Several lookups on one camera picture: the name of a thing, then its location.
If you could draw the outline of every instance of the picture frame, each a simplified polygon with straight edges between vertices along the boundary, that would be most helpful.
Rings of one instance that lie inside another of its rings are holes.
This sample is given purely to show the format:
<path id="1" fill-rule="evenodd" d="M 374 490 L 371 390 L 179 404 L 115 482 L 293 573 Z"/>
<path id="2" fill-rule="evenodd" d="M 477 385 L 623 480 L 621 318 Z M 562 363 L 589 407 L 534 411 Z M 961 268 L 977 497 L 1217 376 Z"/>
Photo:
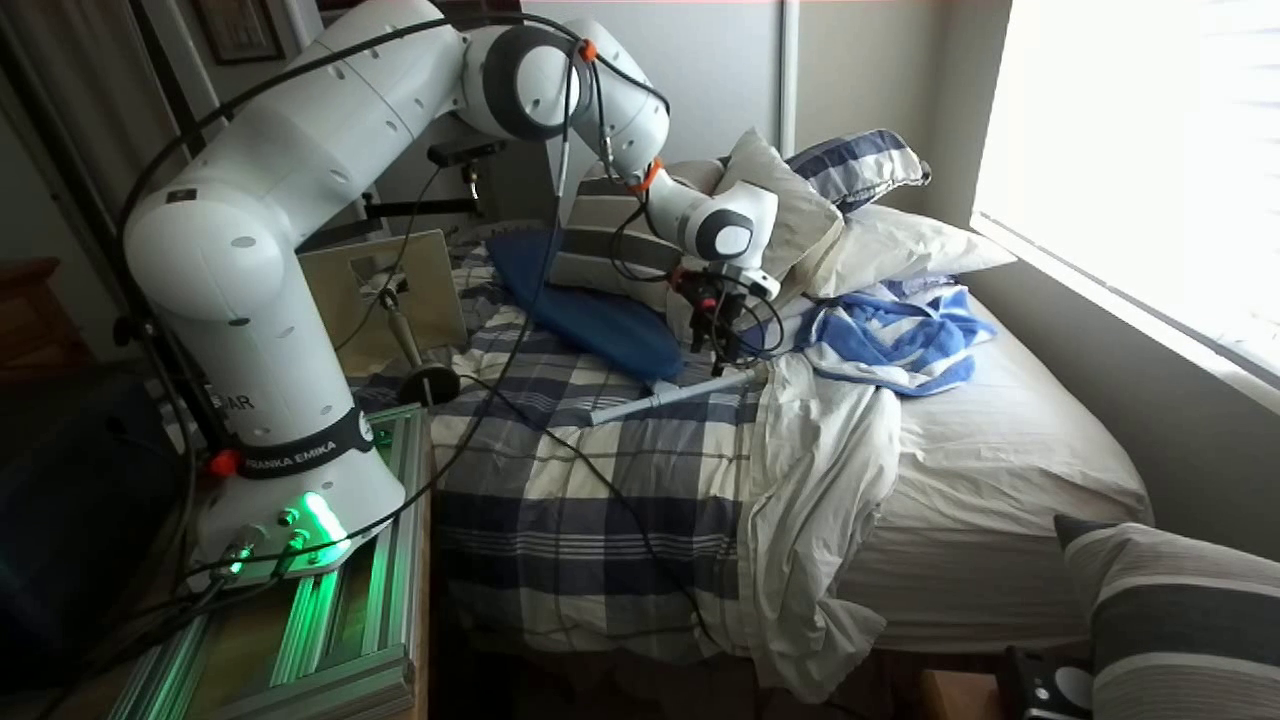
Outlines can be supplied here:
<path id="1" fill-rule="evenodd" d="M 191 5 L 219 65 L 284 59 L 266 0 L 191 0 Z"/>

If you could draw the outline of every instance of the blue striped pillowcase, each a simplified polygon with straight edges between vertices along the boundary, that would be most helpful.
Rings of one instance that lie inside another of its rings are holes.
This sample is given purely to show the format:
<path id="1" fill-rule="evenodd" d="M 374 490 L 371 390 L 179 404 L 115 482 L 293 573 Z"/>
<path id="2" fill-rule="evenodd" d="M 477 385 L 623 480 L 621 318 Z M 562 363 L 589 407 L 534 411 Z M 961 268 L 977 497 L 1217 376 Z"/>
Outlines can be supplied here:
<path id="1" fill-rule="evenodd" d="M 928 163 L 895 132 L 873 129 L 819 142 L 787 160 L 842 214 L 876 201 L 902 184 L 928 184 Z"/>

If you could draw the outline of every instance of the striped cushion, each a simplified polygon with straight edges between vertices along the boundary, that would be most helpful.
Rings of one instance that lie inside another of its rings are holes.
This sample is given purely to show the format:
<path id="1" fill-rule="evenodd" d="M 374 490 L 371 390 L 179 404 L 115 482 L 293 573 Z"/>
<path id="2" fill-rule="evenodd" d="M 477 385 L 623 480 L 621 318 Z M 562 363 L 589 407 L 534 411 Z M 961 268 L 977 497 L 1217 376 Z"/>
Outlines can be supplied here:
<path id="1" fill-rule="evenodd" d="M 699 192 L 710 195 L 724 174 L 719 160 L 692 160 L 667 165 L 667 173 Z M 658 313 L 667 309 L 667 284 L 630 281 L 609 260 L 611 238 L 618 225 L 637 208 L 635 195 L 604 177 L 596 164 L 577 186 L 577 199 L 564 227 L 564 240 L 556 255 L 548 279 L 552 284 L 585 287 L 613 295 L 625 295 L 644 302 Z M 617 243 L 617 259 L 637 277 L 654 277 L 680 264 L 684 254 L 658 238 L 640 217 L 623 232 Z"/>
<path id="2" fill-rule="evenodd" d="M 847 215 L 901 184 L 928 184 L 929 165 L 887 129 L 835 137 L 791 156 L 787 165 Z"/>
<path id="3" fill-rule="evenodd" d="M 1091 614 L 1094 717 L 1280 717 L 1280 565 L 1135 523 L 1055 523 Z"/>

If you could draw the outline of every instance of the blue and white towel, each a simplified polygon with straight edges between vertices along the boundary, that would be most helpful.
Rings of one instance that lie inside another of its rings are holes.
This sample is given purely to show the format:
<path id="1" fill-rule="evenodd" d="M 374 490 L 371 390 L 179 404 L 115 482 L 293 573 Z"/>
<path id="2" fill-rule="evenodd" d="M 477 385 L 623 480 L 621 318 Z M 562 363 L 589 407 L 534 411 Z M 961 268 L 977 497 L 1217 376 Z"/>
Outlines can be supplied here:
<path id="1" fill-rule="evenodd" d="M 996 331 L 969 310 L 969 288 L 923 290 L 882 283 L 824 302 L 806 314 L 796 348 L 818 374 L 887 387 L 899 395 L 936 395 L 974 372 L 970 348 Z"/>

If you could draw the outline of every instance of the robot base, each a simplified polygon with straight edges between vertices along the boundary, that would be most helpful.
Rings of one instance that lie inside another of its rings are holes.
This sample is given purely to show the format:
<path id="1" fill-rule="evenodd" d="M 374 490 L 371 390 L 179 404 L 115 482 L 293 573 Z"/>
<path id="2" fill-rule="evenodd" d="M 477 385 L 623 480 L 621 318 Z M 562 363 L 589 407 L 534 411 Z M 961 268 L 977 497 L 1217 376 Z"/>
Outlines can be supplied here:
<path id="1" fill-rule="evenodd" d="M 392 512 L 404 502 L 404 487 L 387 469 L 376 451 L 348 451 L 335 460 L 296 475 L 250 480 L 239 475 L 227 479 L 200 518 L 196 562 L 211 562 L 234 543 L 251 542 L 253 555 L 273 555 L 287 550 L 296 532 L 306 533 L 305 546 L 346 538 L 347 533 Z M 264 509 L 274 511 L 264 514 Z M 333 570 L 381 527 L 352 537 L 333 547 L 302 555 L 293 561 L 287 578 Z M 244 562 L 233 575 L 234 587 L 265 582 L 274 561 Z M 200 591 L 207 574 L 192 578 Z"/>

